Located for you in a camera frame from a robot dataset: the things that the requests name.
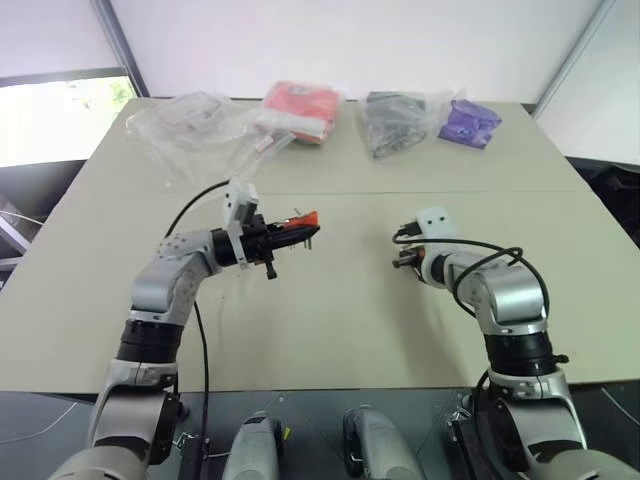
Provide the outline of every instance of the robotic arm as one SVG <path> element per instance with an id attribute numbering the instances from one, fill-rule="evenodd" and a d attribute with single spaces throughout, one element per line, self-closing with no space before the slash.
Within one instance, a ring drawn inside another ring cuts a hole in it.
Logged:
<path id="1" fill-rule="evenodd" d="M 265 224 L 250 185 L 232 182 L 227 230 L 176 233 L 160 244 L 133 285 L 129 319 L 93 410 L 87 449 L 51 480 L 144 480 L 169 455 L 180 402 L 176 353 L 200 283 L 223 267 L 264 263 L 275 278 L 273 250 L 310 242 L 317 214 Z"/>
<path id="2" fill-rule="evenodd" d="M 640 474 L 602 452 L 587 450 L 564 372 L 547 333 L 546 288 L 522 264 L 463 250 L 442 208 L 420 211 L 394 237 L 424 241 L 400 252 L 426 284 L 471 306 L 490 367 L 489 425 L 505 466 L 531 479 L 635 478 Z"/>

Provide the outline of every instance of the purple object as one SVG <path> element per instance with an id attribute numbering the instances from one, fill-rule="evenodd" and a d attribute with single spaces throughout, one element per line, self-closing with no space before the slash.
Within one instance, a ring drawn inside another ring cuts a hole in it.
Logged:
<path id="1" fill-rule="evenodd" d="M 468 100 L 454 100 L 451 102 L 449 119 L 438 136 L 470 147 L 484 148 L 501 123 L 498 114 L 488 108 Z"/>

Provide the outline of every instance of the plastic bag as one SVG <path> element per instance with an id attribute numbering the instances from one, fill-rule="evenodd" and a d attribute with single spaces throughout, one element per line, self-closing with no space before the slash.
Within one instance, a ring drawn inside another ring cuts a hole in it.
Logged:
<path id="1" fill-rule="evenodd" d="M 127 119 L 128 132 L 168 186 L 201 186 L 247 176 L 295 137 L 255 123 L 254 110 L 219 94 L 196 92 L 146 108 Z"/>
<path id="2" fill-rule="evenodd" d="M 360 105 L 371 156 L 384 158 L 435 136 L 455 96 L 453 91 L 370 92 Z"/>
<path id="3" fill-rule="evenodd" d="M 335 125 L 343 97 L 332 87 L 278 82 L 267 93 L 257 123 L 290 130 L 305 142 L 322 143 Z"/>

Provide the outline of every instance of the red package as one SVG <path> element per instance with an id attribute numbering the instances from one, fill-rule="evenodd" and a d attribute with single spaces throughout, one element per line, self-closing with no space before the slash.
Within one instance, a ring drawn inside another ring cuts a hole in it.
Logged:
<path id="1" fill-rule="evenodd" d="M 296 137 L 322 143 L 333 129 L 340 102 L 340 94 L 330 87 L 278 82 L 267 94 L 264 107 L 290 114 L 278 120 Z"/>

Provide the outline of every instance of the table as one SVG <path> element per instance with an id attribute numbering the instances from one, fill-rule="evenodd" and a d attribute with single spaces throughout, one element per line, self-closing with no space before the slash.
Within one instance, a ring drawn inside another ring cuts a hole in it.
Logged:
<path id="1" fill-rule="evenodd" d="M 0 389 L 100 390 L 131 282 L 197 191 L 167 191 L 126 137 L 124 118 L 146 102 L 123 111 L 0 295 L 0 362 L 16 365 Z M 484 152 L 433 140 L 374 163 L 347 104 L 325 145 L 292 146 L 260 171 L 267 220 L 317 209 L 322 230 L 310 252 L 276 252 L 277 280 L 255 267 L 202 285 L 214 390 L 473 385 L 487 365 L 475 321 L 391 267 L 391 235 L 434 205 L 464 237 L 525 249 L 571 382 L 638 377 L 640 254 L 520 106 L 489 106 L 504 123 Z M 180 229 L 219 226 L 219 203 L 198 204 Z M 181 388 L 201 390 L 193 319 L 178 361 Z"/>

